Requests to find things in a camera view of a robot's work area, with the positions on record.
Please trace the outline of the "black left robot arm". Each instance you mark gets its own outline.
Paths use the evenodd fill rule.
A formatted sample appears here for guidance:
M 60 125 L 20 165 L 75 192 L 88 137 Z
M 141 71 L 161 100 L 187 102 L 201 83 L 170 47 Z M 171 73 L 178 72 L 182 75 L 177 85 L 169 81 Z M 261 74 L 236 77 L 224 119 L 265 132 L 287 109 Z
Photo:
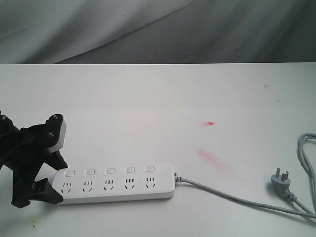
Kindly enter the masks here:
M 52 115 L 44 124 L 17 128 L 6 115 L 0 116 L 0 164 L 13 172 L 11 204 L 23 208 L 32 200 L 58 204 L 62 196 L 49 180 L 35 178 L 43 164 L 55 170 L 68 168 L 60 154 L 66 122 L 62 114 Z

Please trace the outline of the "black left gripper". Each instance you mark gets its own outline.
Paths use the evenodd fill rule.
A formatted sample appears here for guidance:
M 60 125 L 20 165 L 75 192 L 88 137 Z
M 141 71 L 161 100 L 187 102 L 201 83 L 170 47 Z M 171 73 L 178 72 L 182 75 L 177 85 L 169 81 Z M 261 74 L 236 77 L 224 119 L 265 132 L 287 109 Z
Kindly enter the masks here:
M 13 171 L 13 190 L 11 204 L 25 207 L 30 201 L 58 204 L 63 197 L 52 187 L 47 178 L 35 178 L 46 163 L 55 170 L 68 168 L 60 151 L 49 151 L 44 142 L 45 125 L 22 128 L 17 144 L 6 155 L 6 167 Z

